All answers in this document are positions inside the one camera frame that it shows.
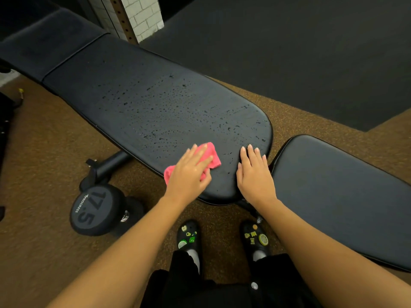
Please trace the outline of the white left sock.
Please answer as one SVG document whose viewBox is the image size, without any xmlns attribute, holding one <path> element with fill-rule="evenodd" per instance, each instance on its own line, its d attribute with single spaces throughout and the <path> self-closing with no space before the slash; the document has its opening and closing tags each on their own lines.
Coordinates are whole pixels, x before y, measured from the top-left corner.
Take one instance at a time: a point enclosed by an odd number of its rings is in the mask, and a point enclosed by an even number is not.
<svg viewBox="0 0 411 308">
<path fill-rule="evenodd" d="M 188 249 L 187 253 L 193 259 L 194 264 L 197 266 L 198 274 L 200 275 L 200 273 L 201 273 L 201 262 L 200 262 L 198 252 L 195 249 Z"/>
</svg>

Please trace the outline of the black right clog with charms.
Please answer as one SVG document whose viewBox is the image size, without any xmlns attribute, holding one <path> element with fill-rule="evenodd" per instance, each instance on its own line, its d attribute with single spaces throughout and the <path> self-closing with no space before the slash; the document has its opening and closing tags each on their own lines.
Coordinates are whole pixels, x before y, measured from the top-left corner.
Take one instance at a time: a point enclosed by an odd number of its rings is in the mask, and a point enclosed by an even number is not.
<svg viewBox="0 0 411 308">
<path fill-rule="evenodd" d="M 265 251 L 267 256 L 272 255 L 268 237 L 261 225 L 258 225 L 252 220 L 244 220 L 240 223 L 239 231 L 243 249 L 249 264 L 254 263 L 252 255 L 256 250 Z"/>
</svg>

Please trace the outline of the long black bench back pad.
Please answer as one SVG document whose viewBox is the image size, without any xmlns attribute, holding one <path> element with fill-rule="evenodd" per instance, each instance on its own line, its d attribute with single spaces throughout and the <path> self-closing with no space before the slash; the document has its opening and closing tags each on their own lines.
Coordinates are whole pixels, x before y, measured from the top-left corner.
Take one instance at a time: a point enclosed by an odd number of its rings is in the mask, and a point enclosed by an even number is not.
<svg viewBox="0 0 411 308">
<path fill-rule="evenodd" d="M 57 67 L 44 87 L 62 98 L 116 146 L 163 175 L 193 144 L 211 142 L 222 165 L 199 199 L 243 199 L 236 181 L 240 148 L 270 152 L 267 115 L 231 89 L 112 35 Z"/>
</svg>

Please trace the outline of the wooden upright with holes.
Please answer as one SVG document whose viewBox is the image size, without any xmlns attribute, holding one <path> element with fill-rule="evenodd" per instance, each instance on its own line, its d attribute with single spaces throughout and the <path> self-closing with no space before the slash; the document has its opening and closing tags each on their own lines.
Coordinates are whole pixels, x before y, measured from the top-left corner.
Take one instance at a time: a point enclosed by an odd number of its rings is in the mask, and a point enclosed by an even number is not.
<svg viewBox="0 0 411 308">
<path fill-rule="evenodd" d="M 122 0 L 109 0 L 113 11 L 111 16 L 114 17 L 114 28 L 118 37 L 133 45 L 139 46 L 136 35 L 132 29 L 131 22 L 125 11 Z"/>
</svg>

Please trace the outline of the black fabric bench pad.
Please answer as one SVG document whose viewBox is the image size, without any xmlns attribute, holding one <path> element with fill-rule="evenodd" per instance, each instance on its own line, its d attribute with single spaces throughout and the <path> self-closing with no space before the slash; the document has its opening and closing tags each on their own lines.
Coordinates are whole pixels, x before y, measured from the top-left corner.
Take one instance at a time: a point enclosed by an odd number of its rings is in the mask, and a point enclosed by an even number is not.
<svg viewBox="0 0 411 308">
<path fill-rule="evenodd" d="M 31 80 L 44 78 L 108 32 L 60 8 L 0 42 L 0 61 Z"/>
</svg>

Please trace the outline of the black metal bench frame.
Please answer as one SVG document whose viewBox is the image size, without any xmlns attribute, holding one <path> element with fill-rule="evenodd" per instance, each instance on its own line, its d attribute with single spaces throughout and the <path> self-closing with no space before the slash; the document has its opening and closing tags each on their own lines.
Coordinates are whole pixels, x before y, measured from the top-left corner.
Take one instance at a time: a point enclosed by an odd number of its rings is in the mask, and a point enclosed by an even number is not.
<svg viewBox="0 0 411 308">
<path fill-rule="evenodd" d="M 80 192 L 96 185 L 109 183 L 112 174 L 132 159 L 131 155 L 121 150 L 101 162 L 88 159 L 85 163 L 89 166 L 89 172 L 79 184 Z"/>
</svg>

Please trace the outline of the person's right forearm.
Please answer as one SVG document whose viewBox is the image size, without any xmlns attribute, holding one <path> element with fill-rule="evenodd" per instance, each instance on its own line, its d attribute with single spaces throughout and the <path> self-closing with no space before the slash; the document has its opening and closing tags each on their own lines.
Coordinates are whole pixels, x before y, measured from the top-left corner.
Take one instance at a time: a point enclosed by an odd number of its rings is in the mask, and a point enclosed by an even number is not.
<svg viewBox="0 0 411 308">
<path fill-rule="evenodd" d="M 411 308 L 411 286 L 312 227 L 275 197 L 252 201 L 326 308 Z"/>
</svg>

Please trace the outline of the black shorts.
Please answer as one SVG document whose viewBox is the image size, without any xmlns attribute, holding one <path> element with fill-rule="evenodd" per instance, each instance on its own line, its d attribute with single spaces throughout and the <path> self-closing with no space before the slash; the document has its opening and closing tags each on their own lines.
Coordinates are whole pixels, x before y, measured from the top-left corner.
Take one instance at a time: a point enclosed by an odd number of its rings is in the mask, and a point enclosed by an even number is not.
<svg viewBox="0 0 411 308">
<path fill-rule="evenodd" d="M 250 270 L 248 283 L 217 284 L 177 250 L 168 271 L 151 274 L 140 308 L 323 308 L 287 254 L 257 260 Z"/>
</svg>

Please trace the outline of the person's left forearm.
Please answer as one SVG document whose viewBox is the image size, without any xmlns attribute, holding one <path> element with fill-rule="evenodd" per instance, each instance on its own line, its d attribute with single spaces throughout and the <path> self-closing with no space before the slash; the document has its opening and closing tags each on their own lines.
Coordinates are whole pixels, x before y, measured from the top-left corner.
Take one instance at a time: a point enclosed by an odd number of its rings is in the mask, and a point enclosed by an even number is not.
<svg viewBox="0 0 411 308">
<path fill-rule="evenodd" d="M 191 202 L 163 196 L 46 308 L 130 308 L 167 233 Z"/>
</svg>

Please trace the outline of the person's left hand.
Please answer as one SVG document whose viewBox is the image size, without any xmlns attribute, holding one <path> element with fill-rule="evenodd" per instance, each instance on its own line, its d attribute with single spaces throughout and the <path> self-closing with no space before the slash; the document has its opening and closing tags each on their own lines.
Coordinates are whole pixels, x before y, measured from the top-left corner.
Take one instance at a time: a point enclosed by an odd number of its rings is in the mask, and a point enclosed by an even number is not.
<svg viewBox="0 0 411 308">
<path fill-rule="evenodd" d="M 207 166 L 192 165 L 192 148 L 187 149 L 186 164 L 175 167 L 163 199 L 175 207 L 184 209 L 200 195 L 200 177 Z M 211 176 L 207 169 L 206 176 Z"/>
</svg>

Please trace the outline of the person's right hand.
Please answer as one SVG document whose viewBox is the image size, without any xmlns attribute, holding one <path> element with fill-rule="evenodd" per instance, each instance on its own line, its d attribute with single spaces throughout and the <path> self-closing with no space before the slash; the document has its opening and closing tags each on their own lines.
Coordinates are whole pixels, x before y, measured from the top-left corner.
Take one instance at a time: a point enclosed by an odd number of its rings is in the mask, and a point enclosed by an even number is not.
<svg viewBox="0 0 411 308">
<path fill-rule="evenodd" d="M 240 149 L 239 163 L 244 166 L 244 189 L 241 194 L 260 213 L 278 201 L 271 172 L 265 172 L 262 167 L 262 156 L 258 149 L 258 169 L 253 170 L 250 168 L 247 147 Z"/>
</svg>

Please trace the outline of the black left clog with charms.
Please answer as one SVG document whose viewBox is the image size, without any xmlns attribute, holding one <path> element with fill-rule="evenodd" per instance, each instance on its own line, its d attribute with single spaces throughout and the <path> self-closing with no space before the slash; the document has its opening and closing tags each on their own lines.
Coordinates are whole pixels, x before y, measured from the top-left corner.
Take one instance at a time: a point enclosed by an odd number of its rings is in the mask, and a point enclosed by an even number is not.
<svg viewBox="0 0 411 308">
<path fill-rule="evenodd" d="M 187 252 L 188 249 L 195 249 L 198 252 L 201 262 L 201 273 L 203 274 L 203 248 L 201 228 L 195 219 L 188 219 L 183 222 L 176 235 L 177 250 Z"/>
</svg>

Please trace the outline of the black rubber dumbbell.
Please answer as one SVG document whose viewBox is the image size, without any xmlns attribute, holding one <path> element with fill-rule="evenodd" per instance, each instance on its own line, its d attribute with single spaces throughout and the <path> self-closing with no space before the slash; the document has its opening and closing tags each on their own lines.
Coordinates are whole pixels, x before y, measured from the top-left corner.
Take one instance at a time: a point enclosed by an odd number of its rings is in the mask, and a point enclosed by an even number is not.
<svg viewBox="0 0 411 308">
<path fill-rule="evenodd" d="M 83 191 L 70 211 L 72 229 L 84 236 L 111 234 L 120 238 L 146 214 L 143 203 L 110 184 Z"/>
</svg>

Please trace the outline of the pink cleaning cloth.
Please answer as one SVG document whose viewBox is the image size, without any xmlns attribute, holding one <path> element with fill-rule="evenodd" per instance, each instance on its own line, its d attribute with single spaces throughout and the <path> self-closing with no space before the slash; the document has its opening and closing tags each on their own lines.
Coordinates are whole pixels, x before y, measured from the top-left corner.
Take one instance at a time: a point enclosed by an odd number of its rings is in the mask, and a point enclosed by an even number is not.
<svg viewBox="0 0 411 308">
<path fill-rule="evenodd" d="M 202 161 L 206 160 L 210 156 L 212 156 L 213 159 L 211 160 L 211 162 L 208 164 L 208 166 L 205 168 L 205 170 L 201 174 L 200 181 L 203 181 L 206 178 L 207 169 L 212 170 L 212 169 L 215 169 L 215 168 L 221 166 L 221 164 L 222 164 L 219 157 L 218 157 L 218 154 L 216 152 L 215 146 L 211 142 L 208 142 L 208 143 L 205 143 L 205 144 L 202 144 L 202 145 L 198 146 L 194 154 L 196 155 L 199 151 L 201 151 L 202 147 L 205 146 L 205 145 L 207 146 L 207 149 L 204 151 L 202 157 L 199 159 L 199 162 L 202 162 Z M 171 177 L 172 172 L 174 171 L 175 167 L 176 167 L 176 165 L 171 165 L 171 166 L 168 166 L 165 169 L 165 171 L 164 171 L 164 180 L 165 180 L 166 185 L 168 185 L 170 177 Z"/>
</svg>

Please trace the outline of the black bench seat pad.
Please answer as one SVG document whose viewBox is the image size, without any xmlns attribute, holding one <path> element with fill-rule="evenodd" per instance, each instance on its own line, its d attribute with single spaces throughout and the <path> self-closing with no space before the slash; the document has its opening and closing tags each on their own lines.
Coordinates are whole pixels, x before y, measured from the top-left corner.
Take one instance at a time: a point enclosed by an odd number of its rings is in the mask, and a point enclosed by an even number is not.
<svg viewBox="0 0 411 308">
<path fill-rule="evenodd" d="M 277 197 L 314 228 L 356 252 L 411 272 L 411 185 L 310 135 L 277 153 Z"/>
</svg>

